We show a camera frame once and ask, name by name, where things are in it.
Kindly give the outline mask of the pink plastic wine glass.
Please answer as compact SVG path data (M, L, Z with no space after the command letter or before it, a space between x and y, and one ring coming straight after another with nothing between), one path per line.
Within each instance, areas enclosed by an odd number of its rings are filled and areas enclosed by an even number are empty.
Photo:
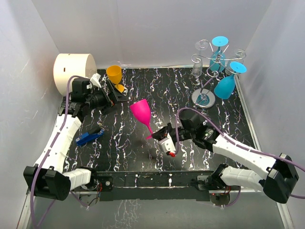
M150 131L150 136L146 137L146 139L152 138L153 131L151 129L150 120L151 120L151 110L148 105L148 102L146 99L142 99L130 106L130 109L132 111L132 114L134 117L147 126L148 130Z

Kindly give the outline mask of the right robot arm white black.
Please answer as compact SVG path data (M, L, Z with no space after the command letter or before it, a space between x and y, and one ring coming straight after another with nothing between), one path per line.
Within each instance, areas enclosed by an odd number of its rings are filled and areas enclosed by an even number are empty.
M194 109L183 109L178 115L181 126L170 123L151 137L158 141L161 150L169 156L178 153L178 143L185 140L199 148L223 155L245 166L244 169L221 164L202 185L224 189L227 186L247 187L262 191L270 199L285 204L292 196L299 180L295 164L290 156L263 154L242 144L221 131Z

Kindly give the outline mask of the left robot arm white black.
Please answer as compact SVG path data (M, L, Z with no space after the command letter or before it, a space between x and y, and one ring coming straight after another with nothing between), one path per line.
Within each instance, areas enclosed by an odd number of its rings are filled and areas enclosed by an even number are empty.
M103 88L99 77L97 73L91 78L74 75L64 84L64 98L50 139L34 165L25 167L23 172L32 198L63 201L78 187L94 190L98 186L93 169L85 167L63 172L63 164L76 132L90 111L99 109L106 115L116 104L128 101L110 80Z

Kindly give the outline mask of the blue wine glass front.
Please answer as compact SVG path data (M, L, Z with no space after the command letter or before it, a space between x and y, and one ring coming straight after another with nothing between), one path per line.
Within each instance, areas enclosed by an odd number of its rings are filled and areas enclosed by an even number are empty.
M235 89L234 76L247 71L246 66L239 62L231 62L230 68L232 69L232 74L223 78L214 89L214 94L223 100L228 99Z

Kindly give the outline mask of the yellow plastic wine glass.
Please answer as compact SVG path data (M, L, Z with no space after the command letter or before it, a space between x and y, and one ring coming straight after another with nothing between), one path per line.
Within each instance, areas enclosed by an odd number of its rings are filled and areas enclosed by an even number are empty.
M122 80L122 69L118 65L112 65L106 69L106 74L109 80L115 85L119 92L123 93L124 86L120 84Z

